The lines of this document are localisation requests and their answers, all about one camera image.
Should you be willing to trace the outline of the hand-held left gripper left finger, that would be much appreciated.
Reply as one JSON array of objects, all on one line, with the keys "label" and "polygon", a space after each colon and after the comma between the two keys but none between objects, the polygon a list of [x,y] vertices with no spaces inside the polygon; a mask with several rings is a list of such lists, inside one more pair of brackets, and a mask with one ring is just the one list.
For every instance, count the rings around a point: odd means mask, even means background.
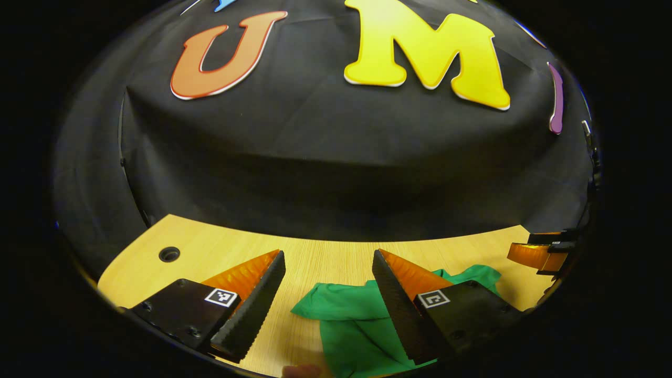
[{"label": "hand-held left gripper left finger", "polygon": [[179,278],[124,314],[199,353],[233,363],[245,358],[286,272],[273,250],[203,282]]}]

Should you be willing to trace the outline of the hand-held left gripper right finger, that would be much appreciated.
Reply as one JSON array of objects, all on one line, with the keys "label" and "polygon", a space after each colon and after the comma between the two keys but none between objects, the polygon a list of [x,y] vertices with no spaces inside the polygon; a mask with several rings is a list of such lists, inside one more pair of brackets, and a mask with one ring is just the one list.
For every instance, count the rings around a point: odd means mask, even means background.
[{"label": "hand-held left gripper right finger", "polygon": [[523,312],[479,282],[452,283],[384,249],[372,272],[406,356],[450,361],[519,323]]}]

